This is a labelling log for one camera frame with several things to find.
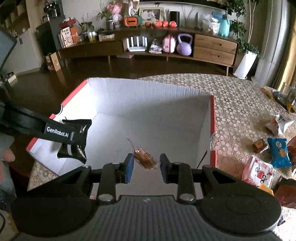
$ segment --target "framed photo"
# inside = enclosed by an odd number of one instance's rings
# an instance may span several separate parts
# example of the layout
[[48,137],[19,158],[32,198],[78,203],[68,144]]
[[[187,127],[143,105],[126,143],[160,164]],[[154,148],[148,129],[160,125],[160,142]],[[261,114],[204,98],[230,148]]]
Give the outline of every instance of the framed photo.
[[163,21],[165,10],[163,7],[140,7],[139,15],[143,18],[144,25],[146,22]]

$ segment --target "white planter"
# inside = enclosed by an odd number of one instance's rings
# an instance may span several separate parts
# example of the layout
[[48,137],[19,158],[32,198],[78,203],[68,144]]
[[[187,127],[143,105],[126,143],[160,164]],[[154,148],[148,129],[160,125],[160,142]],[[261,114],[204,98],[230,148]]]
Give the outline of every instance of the white planter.
[[256,57],[257,57],[257,54],[252,52],[248,52],[247,54],[245,54],[233,75],[235,77],[245,80]]

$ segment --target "purple kettlebell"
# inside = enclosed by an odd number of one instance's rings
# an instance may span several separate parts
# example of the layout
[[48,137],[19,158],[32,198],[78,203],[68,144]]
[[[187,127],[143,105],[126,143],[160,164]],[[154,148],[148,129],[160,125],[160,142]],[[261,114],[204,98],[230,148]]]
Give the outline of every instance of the purple kettlebell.
[[[180,37],[181,36],[187,36],[190,38],[190,42],[189,43],[186,43],[186,42],[182,42]],[[192,50],[191,50],[191,44],[192,44],[192,36],[190,34],[179,34],[178,35],[178,41],[179,41],[179,44],[177,46],[177,52],[181,55],[184,55],[184,56],[188,56],[191,54]]]

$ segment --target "flower pattern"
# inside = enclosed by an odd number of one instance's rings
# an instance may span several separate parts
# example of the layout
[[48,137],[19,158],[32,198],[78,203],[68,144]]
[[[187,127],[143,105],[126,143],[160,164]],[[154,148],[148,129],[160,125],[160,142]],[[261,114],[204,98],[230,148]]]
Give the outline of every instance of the flower pattern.
[[[249,156],[254,155],[252,145],[260,138],[274,137],[265,128],[272,116],[296,120],[274,100],[261,91],[259,84],[237,78],[211,74],[166,74],[149,76],[140,80],[157,81],[201,89],[215,97],[216,137],[214,147],[217,151],[217,167],[237,178],[242,177]],[[284,134],[287,141],[296,135],[296,122]],[[265,162],[271,161],[269,151],[257,155]],[[273,185],[280,176],[292,178],[292,168],[277,169]],[[35,162],[28,190],[57,177],[39,162]],[[282,208],[284,220],[275,233],[284,241],[295,241],[293,227],[296,223],[296,210]]]

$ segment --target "kettlebell handle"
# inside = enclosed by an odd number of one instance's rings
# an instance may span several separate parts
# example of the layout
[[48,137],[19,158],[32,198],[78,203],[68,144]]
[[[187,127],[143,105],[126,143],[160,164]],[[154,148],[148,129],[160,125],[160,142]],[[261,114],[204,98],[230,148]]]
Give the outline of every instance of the kettlebell handle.
[[190,45],[192,44],[192,40],[193,40],[192,35],[190,35],[190,34],[179,34],[179,35],[178,35],[178,41],[179,41],[179,43],[182,43],[182,41],[181,41],[181,39],[180,39],[181,36],[189,37],[189,38],[190,38],[190,42],[189,42],[189,44],[190,44]]

